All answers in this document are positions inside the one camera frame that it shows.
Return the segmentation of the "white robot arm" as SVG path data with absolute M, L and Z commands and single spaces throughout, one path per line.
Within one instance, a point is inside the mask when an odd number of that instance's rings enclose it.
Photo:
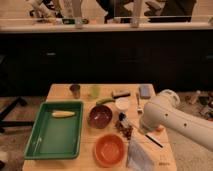
M 178 110 L 179 104 L 179 96 L 169 89 L 153 96 L 144 105 L 144 112 L 139 120 L 139 130 L 147 134 L 156 130 L 159 125 L 163 125 L 213 151 L 213 122 Z

